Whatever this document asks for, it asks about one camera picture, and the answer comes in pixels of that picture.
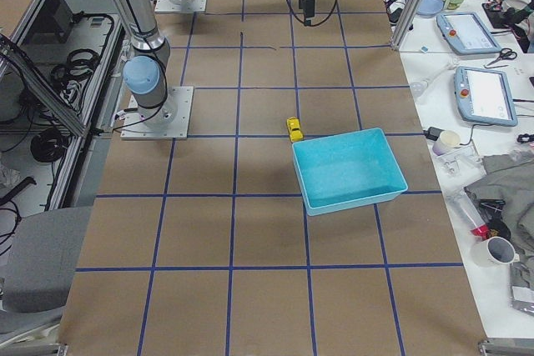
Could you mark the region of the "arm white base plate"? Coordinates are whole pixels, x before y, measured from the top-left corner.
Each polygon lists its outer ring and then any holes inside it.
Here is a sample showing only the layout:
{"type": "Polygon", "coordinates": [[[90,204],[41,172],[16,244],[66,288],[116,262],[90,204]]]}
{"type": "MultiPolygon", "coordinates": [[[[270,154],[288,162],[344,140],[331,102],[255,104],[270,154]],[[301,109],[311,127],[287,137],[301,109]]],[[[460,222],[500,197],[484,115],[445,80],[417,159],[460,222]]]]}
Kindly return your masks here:
{"type": "Polygon", "coordinates": [[[204,13],[207,0],[155,0],[157,14],[204,13]]]}
{"type": "Polygon", "coordinates": [[[140,109],[125,116],[126,128],[120,128],[120,137],[126,141],[134,140],[170,140],[188,137],[189,121],[193,104],[194,88],[192,86],[171,87],[162,109],[155,117],[149,117],[148,111],[140,109]]]}

